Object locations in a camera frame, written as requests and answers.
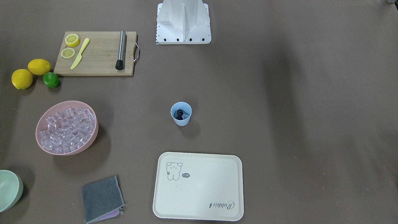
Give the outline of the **cream tray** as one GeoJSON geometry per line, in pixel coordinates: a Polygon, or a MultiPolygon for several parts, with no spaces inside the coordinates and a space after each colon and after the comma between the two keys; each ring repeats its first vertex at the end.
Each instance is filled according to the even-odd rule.
{"type": "Polygon", "coordinates": [[[165,152],[153,199],[158,218],[238,221],[244,214],[243,163],[235,155],[165,152]]]}

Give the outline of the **steel muddler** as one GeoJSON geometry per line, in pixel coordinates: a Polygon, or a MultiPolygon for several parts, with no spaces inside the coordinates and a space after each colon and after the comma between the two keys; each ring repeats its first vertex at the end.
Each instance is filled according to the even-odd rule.
{"type": "Polygon", "coordinates": [[[120,32],[119,46],[118,46],[118,59],[115,64],[115,69],[121,71],[125,68],[125,54],[127,46],[127,35],[125,31],[120,32]]]}

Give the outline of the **clear ice cube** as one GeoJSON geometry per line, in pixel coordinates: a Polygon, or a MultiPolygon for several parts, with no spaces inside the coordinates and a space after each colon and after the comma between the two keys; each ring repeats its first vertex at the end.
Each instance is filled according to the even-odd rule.
{"type": "Polygon", "coordinates": [[[182,119],[183,120],[188,119],[189,117],[190,117],[190,114],[188,114],[186,112],[184,112],[183,115],[182,115],[182,119]]]}

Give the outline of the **wooden cutting board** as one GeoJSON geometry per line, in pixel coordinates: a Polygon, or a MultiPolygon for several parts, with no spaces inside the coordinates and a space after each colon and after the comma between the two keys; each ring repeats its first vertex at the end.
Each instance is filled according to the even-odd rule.
{"type": "Polygon", "coordinates": [[[118,60],[120,32],[119,31],[66,31],[64,37],[69,34],[77,34],[80,43],[74,47],[76,54],[81,49],[85,38],[90,42],[82,53],[82,60],[74,68],[71,65],[75,61],[76,55],[70,59],[62,58],[58,54],[54,65],[54,73],[60,76],[132,76],[134,73],[135,62],[139,57],[135,57],[138,52],[136,48],[137,32],[126,32],[126,51],[124,69],[115,68],[118,60]]]}

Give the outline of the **yellow plastic knife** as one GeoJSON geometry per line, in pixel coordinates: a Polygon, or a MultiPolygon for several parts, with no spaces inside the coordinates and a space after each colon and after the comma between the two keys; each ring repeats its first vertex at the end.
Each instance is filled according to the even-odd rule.
{"type": "Polygon", "coordinates": [[[76,68],[78,66],[78,64],[81,62],[82,54],[83,54],[85,48],[88,46],[89,42],[90,42],[90,38],[84,39],[84,41],[81,45],[80,51],[78,52],[73,64],[71,65],[70,70],[73,70],[74,68],[76,68]]]}

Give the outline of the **lemon slice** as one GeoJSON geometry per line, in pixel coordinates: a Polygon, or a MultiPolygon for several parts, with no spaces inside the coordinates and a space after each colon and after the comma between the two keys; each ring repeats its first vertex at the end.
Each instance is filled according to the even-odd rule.
{"type": "Polygon", "coordinates": [[[61,57],[65,58],[65,59],[70,59],[70,58],[74,57],[75,53],[76,52],[73,48],[67,47],[61,51],[61,57]]]}

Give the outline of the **green bowl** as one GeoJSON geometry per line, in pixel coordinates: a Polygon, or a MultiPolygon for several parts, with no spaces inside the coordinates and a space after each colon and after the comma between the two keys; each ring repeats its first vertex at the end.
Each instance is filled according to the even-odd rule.
{"type": "Polygon", "coordinates": [[[21,178],[12,171],[0,170],[0,212],[13,207],[24,190],[21,178]]]}

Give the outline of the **lemon half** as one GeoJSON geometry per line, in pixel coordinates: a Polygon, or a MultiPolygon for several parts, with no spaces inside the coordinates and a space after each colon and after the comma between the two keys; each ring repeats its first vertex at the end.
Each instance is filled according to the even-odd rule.
{"type": "Polygon", "coordinates": [[[80,38],[77,34],[69,34],[65,37],[64,42],[68,47],[76,47],[80,43],[80,38]]]}

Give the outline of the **yellow lemon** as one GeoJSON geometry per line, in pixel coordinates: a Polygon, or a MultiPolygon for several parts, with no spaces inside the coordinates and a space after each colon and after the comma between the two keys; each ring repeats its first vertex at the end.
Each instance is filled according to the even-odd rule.
{"type": "Polygon", "coordinates": [[[12,73],[12,84],[18,90],[29,88],[33,80],[33,74],[27,69],[17,69],[12,73]]]}
{"type": "Polygon", "coordinates": [[[43,76],[51,71],[51,64],[44,59],[34,59],[28,63],[28,70],[37,76],[43,76]]]}

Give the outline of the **pink bowl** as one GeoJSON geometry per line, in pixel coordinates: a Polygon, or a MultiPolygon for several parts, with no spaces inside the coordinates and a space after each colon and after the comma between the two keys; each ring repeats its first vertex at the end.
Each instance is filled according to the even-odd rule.
{"type": "Polygon", "coordinates": [[[36,142],[52,155],[74,155],[88,149],[97,137],[98,120],[93,109],[76,100],[48,109],[36,126],[36,142]]]}

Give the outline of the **grey folded cloth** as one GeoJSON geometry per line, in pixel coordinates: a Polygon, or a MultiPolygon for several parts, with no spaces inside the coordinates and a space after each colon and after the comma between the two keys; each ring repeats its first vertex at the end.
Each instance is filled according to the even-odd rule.
{"type": "Polygon", "coordinates": [[[86,224],[114,218],[123,213],[125,202],[117,175],[85,184],[81,187],[81,196],[86,224]]]}

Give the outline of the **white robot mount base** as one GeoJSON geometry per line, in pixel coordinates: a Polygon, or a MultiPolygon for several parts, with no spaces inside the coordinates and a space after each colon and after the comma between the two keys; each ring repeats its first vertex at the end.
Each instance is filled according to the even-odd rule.
{"type": "Polygon", "coordinates": [[[164,0],[157,5],[156,44],[209,44],[209,6],[202,0],[164,0]]]}

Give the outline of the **green lime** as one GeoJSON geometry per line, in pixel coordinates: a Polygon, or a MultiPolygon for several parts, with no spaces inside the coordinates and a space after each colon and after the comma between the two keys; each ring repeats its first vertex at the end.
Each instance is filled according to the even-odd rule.
{"type": "Polygon", "coordinates": [[[59,78],[53,72],[47,72],[46,74],[44,74],[43,81],[48,88],[56,88],[59,85],[59,78]]]}

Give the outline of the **light blue cup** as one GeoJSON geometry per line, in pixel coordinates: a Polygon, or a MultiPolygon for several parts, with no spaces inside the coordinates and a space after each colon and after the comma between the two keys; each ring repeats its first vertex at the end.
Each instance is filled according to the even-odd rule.
{"type": "Polygon", "coordinates": [[[178,126],[186,126],[191,114],[192,108],[186,102],[177,102],[170,109],[170,115],[178,126]]]}

